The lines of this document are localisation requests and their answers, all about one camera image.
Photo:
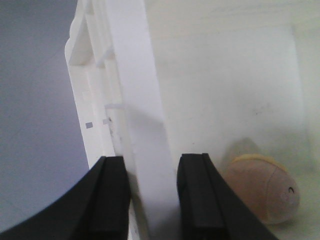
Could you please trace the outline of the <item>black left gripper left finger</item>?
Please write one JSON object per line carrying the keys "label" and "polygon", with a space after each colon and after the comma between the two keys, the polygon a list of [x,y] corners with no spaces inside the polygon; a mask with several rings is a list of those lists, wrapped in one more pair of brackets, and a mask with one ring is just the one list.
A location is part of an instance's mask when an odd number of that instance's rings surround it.
{"label": "black left gripper left finger", "polygon": [[126,240],[131,191],[124,159],[102,156],[54,203],[5,230],[2,240]]}

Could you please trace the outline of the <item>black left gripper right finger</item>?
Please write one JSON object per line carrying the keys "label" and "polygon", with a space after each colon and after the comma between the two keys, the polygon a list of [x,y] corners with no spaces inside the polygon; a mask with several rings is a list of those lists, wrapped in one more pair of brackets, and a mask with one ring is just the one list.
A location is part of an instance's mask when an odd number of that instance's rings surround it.
{"label": "black left gripper right finger", "polygon": [[207,153],[184,153],[177,169],[184,240],[275,240],[224,181]]}

